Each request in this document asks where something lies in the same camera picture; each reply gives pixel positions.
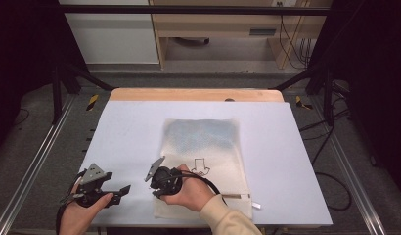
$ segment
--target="black pole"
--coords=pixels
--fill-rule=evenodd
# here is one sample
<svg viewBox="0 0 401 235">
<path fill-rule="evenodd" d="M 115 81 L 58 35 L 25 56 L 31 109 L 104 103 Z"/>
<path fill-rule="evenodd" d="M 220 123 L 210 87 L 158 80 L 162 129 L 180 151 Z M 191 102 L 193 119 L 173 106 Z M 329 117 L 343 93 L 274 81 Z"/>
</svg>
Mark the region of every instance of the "black pole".
<svg viewBox="0 0 401 235">
<path fill-rule="evenodd" d="M 79 75 L 79 76 L 87 79 L 88 81 L 98 85 L 99 87 L 103 88 L 104 90 L 112 91 L 115 88 L 118 88 L 118 87 L 114 87 L 114 86 L 110 86 L 110 85 L 106 84 L 105 82 L 103 82 L 102 80 L 98 79 L 97 77 L 94 77 L 90 73 L 88 73 L 86 71 L 83 71 L 83 70 L 80 70 L 79 68 L 77 68 L 77 67 L 75 67 L 75 66 L 73 66 L 71 64 L 65 64 L 64 68 L 69 70 L 69 71 L 71 71 L 71 72 L 73 72 L 74 74 Z"/>
<path fill-rule="evenodd" d="M 276 16 L 330 16 L 348 13 L 348 10 L 296 7 L 244 6 L 146 6 L 146 5 L 38 5 L 43 10 L 81 14 L 203 14 L 203 15 L 276 15 Z"/>
</svg>

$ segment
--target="white cabinet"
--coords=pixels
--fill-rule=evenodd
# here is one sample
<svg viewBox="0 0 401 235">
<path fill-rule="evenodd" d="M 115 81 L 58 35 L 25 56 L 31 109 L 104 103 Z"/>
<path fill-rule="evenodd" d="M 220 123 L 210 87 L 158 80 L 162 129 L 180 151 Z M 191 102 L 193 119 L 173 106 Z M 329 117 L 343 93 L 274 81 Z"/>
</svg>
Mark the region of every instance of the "white cabinet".
<svg viewBox="0 0 401 235">
<path fill-rule="evenodd" d="M 61 4 L 148 5 L 147 0 L 60 0 Z M 158 64 L 151 15 L 66 14 L 87 64 Z"/>
</svg>

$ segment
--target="gray floor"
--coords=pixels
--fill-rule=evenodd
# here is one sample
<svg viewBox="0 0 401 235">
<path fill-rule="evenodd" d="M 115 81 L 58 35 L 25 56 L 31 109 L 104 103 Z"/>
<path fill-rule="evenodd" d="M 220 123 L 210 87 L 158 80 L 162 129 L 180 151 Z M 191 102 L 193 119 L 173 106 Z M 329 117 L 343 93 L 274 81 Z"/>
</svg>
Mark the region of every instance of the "gray floor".
<svg viewBox="0 0 401 235">
<path fill-rule="evenodd" d="M 114 86 L 121 87 L 267 88 L 280 84 L 299 72 L 293 69 L 275 69 L 273 58 L 269 56 L 270 54 L 262 53 L 262 50 L 269 52 L 265 40 L 211 38 L 208 45 L 174 41 L 168 52 L 167 68 L 164 70 L 151 68 L 117 73 L 101 73 L 101 70 L 96 70 L 95 75 Z M 87 139 L 92 137 L 92 129 L 97 127 L 101 111 L 110 95 L 110 92 L 103 91 L 82 79 L 80 81 L 83 88 L 79 95 L 75 95 L 72 110 L 15 218 L 13 230 L 54 229 L 58 200 L 66 192 L 69 183 L 79 170 L 90 143 Z M 310 100 L 310 97 L 305 96 L 303 92 L 305 83 L 306 81 L 297 83 L 284 92 L 285 100 L 291 104 L 298 127 L 320 120 L 315 110 L 300 108 L 295 104 L 296 95 L 300 95 L 304 104 L 312 104 L 313 99 Z M 94 94 L 99 94 L 99 99 L 93 111 L 86 111 L 89 99 Z M 0 215 L 17 190 L 51 127 L 53 113 L 51 87 L 47 85 L 27 94 L 22 100 L 22 108 L 29 111 L 29 116 L 11 130 L 7 141 L 0 149 Z M 346 105 L 343 101 L 336 103 L 335 112 L 344 109 Z M 26 115 L 26 111 L 21 111 L 16 122 L 24 119 Z M 303 139 L 308 139 L 325 132 L 326 130 L 319 126 L 303 132 L 302 136 Z M 360 177 L 387 234 L 401 234 L 401 194 L 386 170 L 371 166 L 369 152 L 351 119 L 342 117 L 337 120 L 334 134 Z M 304 140 L 310 159 L 315 156 L 323 140 L 324 137 Z M 332 144 L 329 142 L 315 164 L 315 171 L 327 172 L 344 182 L 334 154 Z M 341 186 L 323 176 L 318 178 L 328 205 L 344 206 L 347 195 Z M 289 233 L 370 234 L 358 205 L 353 203 L 347 211 L 330 212 L 333 226 L 319 229 L 291 229 Z"/>
</svg>

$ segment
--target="sleeve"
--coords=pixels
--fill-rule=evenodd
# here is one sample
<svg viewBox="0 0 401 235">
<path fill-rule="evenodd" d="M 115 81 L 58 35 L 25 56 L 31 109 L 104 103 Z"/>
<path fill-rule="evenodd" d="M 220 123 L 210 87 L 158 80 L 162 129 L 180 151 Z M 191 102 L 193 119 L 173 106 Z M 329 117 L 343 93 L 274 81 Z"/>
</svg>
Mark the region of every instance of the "sleeve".
<svg viewBox="0 0 401 235">
<path fill-rule="evenodd" d="M 225 205 L 222 195 L 216 195 L 206 203 L 200 211 L 200 218 L 206 221 L 214 235 L 261 235 L 249 218 Z"/>
</svg>

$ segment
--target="person's left hand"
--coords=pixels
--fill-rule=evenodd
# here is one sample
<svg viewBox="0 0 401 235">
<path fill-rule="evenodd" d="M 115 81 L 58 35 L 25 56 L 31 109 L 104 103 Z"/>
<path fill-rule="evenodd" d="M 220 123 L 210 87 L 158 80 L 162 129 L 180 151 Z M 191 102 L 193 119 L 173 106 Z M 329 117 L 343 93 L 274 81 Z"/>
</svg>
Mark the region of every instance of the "person's left hand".
<svg viewBox="0 0 401 235">
<path fill-rule="evenodd" d="M 73 187 L 72 193 L 75 193 L 77 186 Z M 113 193 L 108 193 L 89 208 L 83 208 L 77 202 L 67 205 L 61 219 L 60 235 L 84 234 L 97 213 L 109 203 L 112 197 Z"/>
</svg>

